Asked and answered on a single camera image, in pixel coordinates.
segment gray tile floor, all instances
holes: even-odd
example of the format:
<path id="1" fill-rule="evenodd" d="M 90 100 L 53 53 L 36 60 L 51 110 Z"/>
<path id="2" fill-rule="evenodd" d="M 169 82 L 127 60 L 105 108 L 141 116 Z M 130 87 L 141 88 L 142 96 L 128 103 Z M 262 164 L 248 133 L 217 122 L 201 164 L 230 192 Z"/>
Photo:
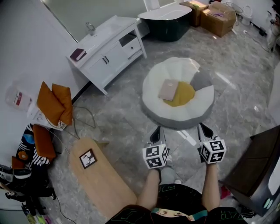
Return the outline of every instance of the gray tile floor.
<path id="1" fill-rule="evenodd" d="M 156 125 L 142 113 L 139 105 L 142 82 L 153 65 L 169 57 L 192 58 L 212 78 L 215 104 L 204 123 L 215 129 L 227 145 L 226 158 L 218 166 L 220 179 L 229 173 L 246 150 L 251 135 L 276 125 L 268 113 L 267 105 L 273 69 L 279 61 L 279 55 L 266 52 L 252 39 L 265 46 L 265 38 L 261 38 L 254 27 L 240 24 L 235 30 L 237 35 L 230 32 L 223 38 L 216 38 L 200 27 L 190 28 L 179 41 L 171 43 L 146 38 L 143 43 L 148 58 L 141 57 L 128 66 L 107 87 L 107 96 L 91 85 L 75 103 L 76 106 L 88 108 L 97 124 L 93 129 L 77 122 L 79 136 L 110 142 L 104 154 L 136 194 L 141 191 L 147 174 L 141 156 L 143 139 Z M 74 112 L 76 117 L 93 124 L 86 111 L 75 108 Z M 66 130 L 74 134 L 72 126 Z M 196 127 L 186 131 L 198 140 Z M 57 134 L 67 149 L 71 150 L 76 139 L 66 132 Z M 200 163 L 197 147 L 193 147 L 174 130 L 165 129 L 165 135 L 178 178 L 185 185 L 202 191 L 205 165 Z M 62 211 L 77 224 L 105 223 L 105 218 L 89 201 L 73 175 L 68 162 L 69 154 L 58 140 L 54 140 L 54 144 L 62 154 L 58 155 L 49 169 L 49 176 Z M 70 223 L 59 213 L 57 201 L 45 198 L 42 202 L 54 221 L 59 218 L 62 223 Z M 225 199 L 222 205 L 236 206 L 236 203 Z M 273 215 L 274 212 L 263 223 L 269 223 Z M 263 218 L 256 216 L 248 220 L 249 223 L 252 221 L 262 223 Z"/>

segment wooden board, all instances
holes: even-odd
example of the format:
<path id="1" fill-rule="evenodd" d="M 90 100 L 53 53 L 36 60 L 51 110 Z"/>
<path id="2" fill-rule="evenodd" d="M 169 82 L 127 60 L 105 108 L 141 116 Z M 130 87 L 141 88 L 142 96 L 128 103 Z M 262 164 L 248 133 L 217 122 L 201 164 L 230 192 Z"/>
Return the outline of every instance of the wooden board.
<path id="1" fill-rule="evenodd" d="M 92 149 L 97 162 L 84 169 L 80 156 Z M 107 218 L 136 203 L 136 196 L 90 138 L 78 140 L 70 152 L 70 166 L 97 209 Z"/>

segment photo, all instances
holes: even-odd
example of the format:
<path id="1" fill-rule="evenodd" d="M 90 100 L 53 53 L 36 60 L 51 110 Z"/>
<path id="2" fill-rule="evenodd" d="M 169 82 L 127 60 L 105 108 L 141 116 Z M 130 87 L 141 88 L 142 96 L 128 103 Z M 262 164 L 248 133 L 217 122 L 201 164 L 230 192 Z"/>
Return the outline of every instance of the photo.
<path id="1" fill-rule="evenodd" d="M 92 149 L 90 149 L 89 151 L 87 151 L 86 153 L 84 153 L 80 156 L 80 161 L 81 161 L 83 167 L 86 169 L 90 165 L 93 165 L 97 160 L 93 154 Z"/>

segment bathtub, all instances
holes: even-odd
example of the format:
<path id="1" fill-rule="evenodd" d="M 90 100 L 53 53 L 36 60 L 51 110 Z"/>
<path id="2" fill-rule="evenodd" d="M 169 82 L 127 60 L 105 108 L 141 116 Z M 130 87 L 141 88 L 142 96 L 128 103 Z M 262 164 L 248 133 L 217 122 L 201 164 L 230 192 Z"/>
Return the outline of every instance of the bathtub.
<path id="1" fill-rule="evenodd" d="M 159 40 L 179 40 L 189 29 L 191 8 L 176 3 L 138 15 L 149 26 L 150 33 Z"/>

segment faucet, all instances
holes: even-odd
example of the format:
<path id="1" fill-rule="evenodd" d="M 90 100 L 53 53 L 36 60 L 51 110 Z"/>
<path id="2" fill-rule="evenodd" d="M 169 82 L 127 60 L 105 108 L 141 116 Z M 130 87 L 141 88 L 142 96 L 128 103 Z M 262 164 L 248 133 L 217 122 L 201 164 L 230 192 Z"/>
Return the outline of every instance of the faucet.
<path id="1" fill-rule="evenodd" d="M 88 28 L 89 34 L 93 36 L 93 34 L 95 33 L 95 27 L 89 22 L 86 22 L 86 26 Z"/>

